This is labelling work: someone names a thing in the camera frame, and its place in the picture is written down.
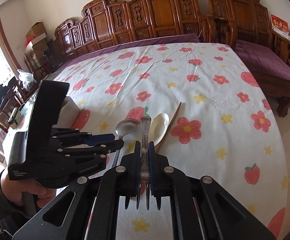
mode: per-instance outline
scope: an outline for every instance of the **cardboard box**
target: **cardboard box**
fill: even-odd
[[[30,37],[38,37],[39,35],[46,33],[47,31],[43,25],[43,23],[35,23],[34,26],[31,27],[29,32],[26,35],[26,38],[29,39]]]

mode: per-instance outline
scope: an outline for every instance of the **purple cushion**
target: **purple cushion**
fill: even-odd
[[[250,71],[290,81],[290,67],[269,48],[238,40],[235,52]]]

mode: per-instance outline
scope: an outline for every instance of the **chopstick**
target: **chopstick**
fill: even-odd
[[[164,140],[165,140],[165,138],[166,138],[166,135],[169,133],[169,130],[172,128],[173,122],[174,122],[174,120],[176,119],[176,116],[177,116],[177,114],[178,114],[179,109],[181,108],[181,104],[182,104],[182,102],[180,102],[180,104],[178,105],[178,107],[177,107],[177,109],[176,109],[176,111],[175,111],[175,113],[174,113],[174,115],[173,115],[173,117],[172,117],[172,119],[171,119],[171,121],[170,121],[168,127],[167,127],[166,133],[164,134],[162,140],[161,140],[161,141],[160,141],[160,142],[155,146],[155,152],[156,152],[156,153],[159,152],[161,146],[162,146],[163,143],[164,143]]]

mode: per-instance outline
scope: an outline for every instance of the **chair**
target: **chair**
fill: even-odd
[[[208,0],[208,4],[215,19],[236,20],[237,55],[263,93],[279,98],[277,112],[285,117],[290,107],[290,41],[272,30],[260,0]]]
[[[14,89],[9,89],[0,105],[0,114],[4,114],[7,119],[10,118],[10,112],[15,107],[20,107],[24,101],[17,95]]]

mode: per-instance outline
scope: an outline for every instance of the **tablecloth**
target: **tablecloth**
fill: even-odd
[[[187,176],[213,177],[276,236],[287,199],[285,153],[273,112],[235,52],[217,43],[176,43],[124,49],[65,68],[80,107],[75,128],[114,133],[125,118],[159,113],[171,118],[182,107],[160,150]],[[120,155],[133,152],[140,125],[124,137]],[[113,154],[109,154],[107,168]],[[116,239],[172,239],[169,199],[157,210],[145,195],[124,209],[120,198]]]

